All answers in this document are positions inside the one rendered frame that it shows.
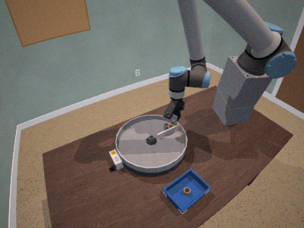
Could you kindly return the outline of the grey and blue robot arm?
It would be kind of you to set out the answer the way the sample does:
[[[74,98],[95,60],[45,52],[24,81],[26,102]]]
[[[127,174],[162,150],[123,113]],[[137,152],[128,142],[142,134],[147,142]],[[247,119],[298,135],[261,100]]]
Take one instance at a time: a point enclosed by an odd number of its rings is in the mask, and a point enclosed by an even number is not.
[[[282,78],[295,67],[295,53],[284,41],[283,29],[264,22],[246,0],[203,0],[214,9],[248,44],[238,57],[238,66],[249,74]],[[169,70],[169,96],[181,99],[185,87],[208,88],[207,71],[196,0],[177,0],[191,63]],[[269,29],[270,28],[270,29]],[[276,31],[276,32],[275,32]]]

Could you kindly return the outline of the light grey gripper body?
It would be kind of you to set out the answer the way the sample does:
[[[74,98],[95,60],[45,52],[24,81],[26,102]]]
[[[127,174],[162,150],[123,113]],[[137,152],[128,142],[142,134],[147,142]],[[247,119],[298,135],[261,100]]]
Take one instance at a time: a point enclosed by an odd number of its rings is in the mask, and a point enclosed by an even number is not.
[[[182,110],[183,111],[183,107],[185,107],[185,102],[182,101],[182,98],[181,99],[173,99],[170,97],[171,100],[175,100],[175,101],[179,101],[179,105],[177,106],[176,108],[176,111],[173,113],[175,115],[178,115],[178,113]]]

